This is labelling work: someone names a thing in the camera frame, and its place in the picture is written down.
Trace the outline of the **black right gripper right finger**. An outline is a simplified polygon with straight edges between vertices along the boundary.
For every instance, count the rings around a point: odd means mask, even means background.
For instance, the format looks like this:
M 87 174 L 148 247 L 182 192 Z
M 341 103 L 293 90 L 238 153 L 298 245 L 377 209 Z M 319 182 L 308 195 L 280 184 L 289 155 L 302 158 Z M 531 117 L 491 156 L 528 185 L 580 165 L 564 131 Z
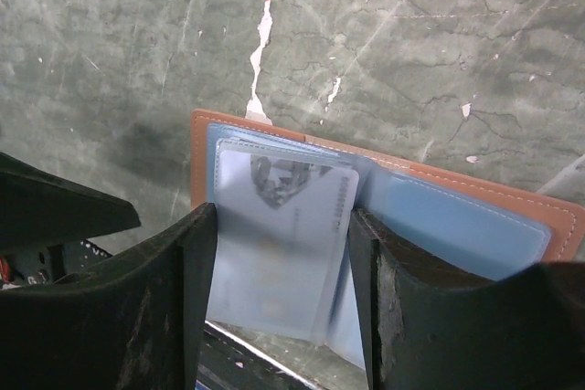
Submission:
M 372 389 L 581 389 L 584 266 L 492 281 L 351 214 L 349 259 Z

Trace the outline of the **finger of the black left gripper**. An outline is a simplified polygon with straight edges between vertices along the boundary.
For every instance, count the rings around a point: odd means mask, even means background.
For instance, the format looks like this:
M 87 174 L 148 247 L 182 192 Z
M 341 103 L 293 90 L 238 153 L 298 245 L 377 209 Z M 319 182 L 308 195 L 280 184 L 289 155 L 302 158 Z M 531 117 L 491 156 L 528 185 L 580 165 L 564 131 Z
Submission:
M 133 205 L 1 154 L 1 247 L 36 247 L 139 227 Z

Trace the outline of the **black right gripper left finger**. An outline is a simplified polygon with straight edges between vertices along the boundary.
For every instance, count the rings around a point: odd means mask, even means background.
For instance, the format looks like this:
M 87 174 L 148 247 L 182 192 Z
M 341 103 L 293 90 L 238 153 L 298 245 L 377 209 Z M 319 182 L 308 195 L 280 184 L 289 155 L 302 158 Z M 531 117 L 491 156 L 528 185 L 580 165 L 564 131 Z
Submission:
M 205 203 L 49 285 L 1 293 L 4 389 L 192 389 L 218 239 Z

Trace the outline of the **tan leather card holder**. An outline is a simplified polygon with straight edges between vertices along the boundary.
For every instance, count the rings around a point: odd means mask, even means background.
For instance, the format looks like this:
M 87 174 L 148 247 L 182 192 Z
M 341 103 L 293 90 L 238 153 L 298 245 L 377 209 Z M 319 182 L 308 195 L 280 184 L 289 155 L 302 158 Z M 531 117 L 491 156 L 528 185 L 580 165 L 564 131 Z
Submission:
M 365 208 L 401 237 L 487 279 L 539 261 L 571 260 L 584 237 L 579 205 L 205 110 L 191 115 L 193 205 L 215 204 L 218 155 L 230 148 L 351 167 L 359 175 L 352 208 Z M 346 242 L 326 336 L 306 341 L 365 363 Z

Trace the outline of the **silver crest card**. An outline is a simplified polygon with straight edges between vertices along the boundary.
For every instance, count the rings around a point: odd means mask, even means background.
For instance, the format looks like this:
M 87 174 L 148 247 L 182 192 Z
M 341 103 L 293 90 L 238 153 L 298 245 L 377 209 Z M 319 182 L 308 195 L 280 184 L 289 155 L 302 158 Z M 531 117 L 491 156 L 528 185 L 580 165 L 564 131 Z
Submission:
M 347 165 L 221 150 L 208 318 L 323 341 L 358 182 Z

